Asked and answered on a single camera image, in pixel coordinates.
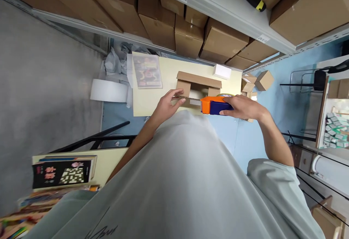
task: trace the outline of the table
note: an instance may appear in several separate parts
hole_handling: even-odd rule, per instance
[[[132,66],[133,78],[133,116],[151,116],[160,98],[170,89],[176,89],[178,71],[195,74],[222,81],[221,93],[241,93],[241,71],[232,70],[229,80],[213,76],[213,66],[185,62],[166,57],[159,57],[161,70],[162,89],[138,89],[135,68]],[[190,110],[193,114],[202,114],[200,108],[180,107],[178,111]]]
[[[89,184],[91,185],[100,185],[103,187],[107,182],[110,174],[116,167],[117,163],[121,160],[121,158],[126,153],[128,147],[121,148],[112,148],[112,149],[104,149],[104,150],[90,150],[90,151],[82,151],[82,152],[67,152],[67,153],[57,153],[57,154],[44,154],[44,155],[35,155],[32,157],[32,163],[35,164],[39,162],[40,159],[46,156],[69,156],[69,155],[96,155],[96,169],[95,175]]]

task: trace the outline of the fingers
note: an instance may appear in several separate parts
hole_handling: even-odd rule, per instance
[[[164,96],[165,98],[172,98],[174,95],[181,95],[184,93],[184,90],[181,88],[178,89],[171,89],[167,94]]]
[[[181,105],[184,104],[185,100],[186,100],[185,98],[182,98],[181,100],[178,100],[177,103],[175,103],[175,105],[173,106],[174,109],[177,110]]]
[[[224,97],[224,98],[223,98],[223,101],[224,101],[224,102],[227,102],[227,103],[229,103],[229,104],[232,104],[232,103],[236,100],[236,98],[238,98],[238,96],[239,96],[239,95],[232,96],[232,97]]]
[[[219,112],[219,114],[222,116],[236,117],[236,112],[234,110],[222,110],[221,112]]]

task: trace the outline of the open cardboard box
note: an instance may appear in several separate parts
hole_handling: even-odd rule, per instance
[[[221,93],[222,82],[179,71],[176,88],[184,89],[181,97],[185,97],[186,102],[182,106],[197,109],[197,106],[201,106],[200,99],[206,96],[217,96]]]

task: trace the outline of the black chair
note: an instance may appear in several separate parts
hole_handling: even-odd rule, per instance
[[[117,126],[113,126],[107,130],[104,130],[102,132],[99,132],[97,134],[94,134],[90,137],[87,137],[85,139],[82,139],[80,141],[77,141],[75,143],[72,143],[70,145],[67,145],[65,147],[56,149],[55,151],[49,152],[49,154],[53,154],[53,153],[63,153],[63,152],[70,152],[73,151],[75,149],[78,149],[79,147],[82,147],[90,142],[94,142],[94,144],[92,145],[92,147],[90,148],[90,150],[97,150],[100,149],[99,145],[103,142],[103,141],[107,141],[107,140],[128,140],[126,147],[129,147],[133,140],[136,138],[137,135],[122,135],[122,136],[105,136],[125,125],[128,125],[130,123],[130,121],[126,121],[124,123],[121,123]]]
[[[302,76],[302,83],[301,84],[291,84],[292,80],[292,74],[291,74],[291,79],[289,84],[280,84],[280,85],[286,85],[286,86],[309,86],[311,87],[311,90],[314,92],[323,92],[325,89],[325,82],[326,82],[326,73],[328,74],[334,74],[334,73],[339,73],[343,72],[345,70],[349,69],[349,59],[345,60],[344,62],[340,63],[339,65],[336,66],[328,66],[325,68],[320,68],[320,69],[308,69],[308,70],[303,70],[303,71],[314,71],[314,83],[312,84],[304,84],[303,83],[303,75]]]

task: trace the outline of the person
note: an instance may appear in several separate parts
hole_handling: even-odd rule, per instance
[[[321,238],[293,158],[268,110],[236,95],[224,116],[259,123],[269,159],[253,159],[247,175],[205,116],[163,96],[97,193],[67,194],[28,238]]]

